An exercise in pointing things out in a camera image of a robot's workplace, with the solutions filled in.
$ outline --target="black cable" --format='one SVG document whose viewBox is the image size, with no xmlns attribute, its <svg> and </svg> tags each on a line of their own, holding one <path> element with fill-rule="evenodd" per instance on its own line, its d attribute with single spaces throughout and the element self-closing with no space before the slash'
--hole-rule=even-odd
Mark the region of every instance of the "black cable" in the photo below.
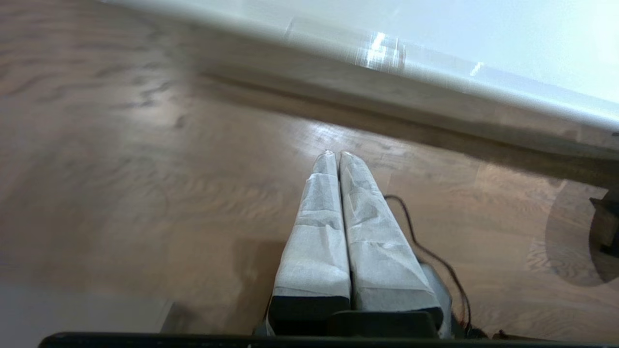
<svg viewBox="0 0 619 348">
<path fill-rule="evenodd" d="M 423 245 L 419 244 L 419 242 L 417 241 L 417 238 L 415 238 L 415 231 L 413 229 L 412 219 L 410 218 L 409 208 L 406 206 L 406 203 L 404 203 L 402 198 L 400 198 L 398 196 L 395 196 L 393 194 L 387 194 L 387 195 L 384 196 L 384 198 L 385 198 L 385 200 L 393 199 L 393 200 L 397 201 L 400 204 L 400 206 L 402 207 L 402 210 L 404 211 L 404 215 L 406 215 L 406 221 L 409 224 L 410 238 L 412 239 L 413 244 L 417 248 L 419 248 L 422 251 L 424 251 L 426 254 L 432 256 L 432 258 L 434 258 L 435 260 L 439 261 L 443 266 L 445 266 L 445 268 L 449 272 L 449 275 L 451 276 L 451 279 L 453 279 L 454 283 L 456 283 L 458 291 L 460 292 L 460 297 L 462 298 L 462 301 L 464 302 L 464 308 L 465 308 L 465 312 L 466 312 L 465 315 L 467 316 L 466 323 L 464 323 L 464 318 L 462 318 L 461 325 L 463 325 L 464 332 L 466 333 L 466 335 L 468 335 L 470 330 L 471 330 L 471 328 L 472 328 L 472 325 L 471 325 L 471 314 L 470 314 L 470 302 L 469 302 L 468 296 L 466 295 L 466 292 L 464 292 L 464 288 L 462 287 L 462 284 L 460 283 L 460 280 L 458 279 L 458 276 L 456 275 L 456 271 L 454 270 L 454 268 L 447 261 L 442 259 L 437 254 L 434 254 L 432 251 L 428 250 Z"/>
</svg>

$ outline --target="black wire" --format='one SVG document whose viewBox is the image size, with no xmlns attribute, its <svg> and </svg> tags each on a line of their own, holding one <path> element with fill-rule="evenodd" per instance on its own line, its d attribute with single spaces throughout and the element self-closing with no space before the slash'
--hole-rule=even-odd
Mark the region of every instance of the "black wire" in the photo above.
<svg viewBox="0 0 619 348">
<path fill-rule="evenodd" d="M 410 238 L 412 239 L 413 244 L 417 248 L 419 248 L 422 251 L 424 251 L 426 254 L 432 256 L 432 258 L 434 258 L 435 260 L 439 261 L 443 266 L 445 266 L 445 268 L 449 272 L 449 275 L 454 280 L 454 283 L 456 283 L 458 291 L 460 292 L 460 297 L 462 298 L 462 301 L 464 302 L 464 308 L 465 308 L 466 315 L 467 315 L 467 321 L 466 321 L 466 324 L 463 323 L 463 325 L 464 325 L 465 333 L 468 334 L 470 332 L 471 328 L 472 328 L 472 326 L 471 326 L 471 314 L 470 314 L 470 302 L 469 302 L 468 296 L 466 295 L 466 292 L 464 291 L 464 288 L 462 287 L 462 284 L 460 283 L 460 280 L 458 279 L 458 276 L 456 275 L 456 271 L 454 270 L 454 268 L 447 261 L 442 259 L 437 254 L 434 254 L 434 252 L 428 250 L 423 245 L 419 244 L 419 242 L 417 241 L 417 238 L 415 238 L 415 231 L 413 229 L 412 219 L 410 218 L 409 208 L 406 206 L 406 203 L 404 203 L 402 198 L 400 198 L 398 196 L 395 196 L 393 194 L 387 194 L 387 195 L 384 196 L 384 198 L 385 199 L 393 199 L 393 200 L 397 201 L 400 204 L 400 206 L 402 207 L 402 210 L 404 211 L 404 215 L 406 215 L 406 221 L 409 224 Z"/>
</svg>

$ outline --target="wooden floor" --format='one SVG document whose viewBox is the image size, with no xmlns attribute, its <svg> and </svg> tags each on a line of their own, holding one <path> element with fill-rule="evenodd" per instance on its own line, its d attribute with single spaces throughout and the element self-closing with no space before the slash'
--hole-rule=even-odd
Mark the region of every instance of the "wooden floor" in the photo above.
<svg viewBox="0 0 619 348">
<path fill-rule="evenodd" d="M 217 80 L 181 32 L 0 2 L 0 281 L 168 297 L 191 314 L 180 330 L 248 334 L 313 160 L 348 150 L 453 263 L 475 325 L 619 343 L 619 259 L 596 251 L 615 221 L 589 202 L 613 194 L 613 163 Z"/>
</svg>

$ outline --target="gray fabric cover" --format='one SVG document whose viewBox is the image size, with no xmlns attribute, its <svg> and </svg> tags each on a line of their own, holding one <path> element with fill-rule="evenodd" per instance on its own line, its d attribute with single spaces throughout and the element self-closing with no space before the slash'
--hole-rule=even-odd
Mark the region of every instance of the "gray fabric cover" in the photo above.
<svg viewBox="0 0 619 348">
<path fill-rule="evenodd" d="M 365 162 L 343 152 L 339 173 L 353 277 L 353 309 L 440 308 L 419 261 Z"/>
<path fill-rule="evenodd" d="M 350 298 L 337 161 L 331 151 L 318 156 L 305 183 L 273 296 Z"/>
</svg>

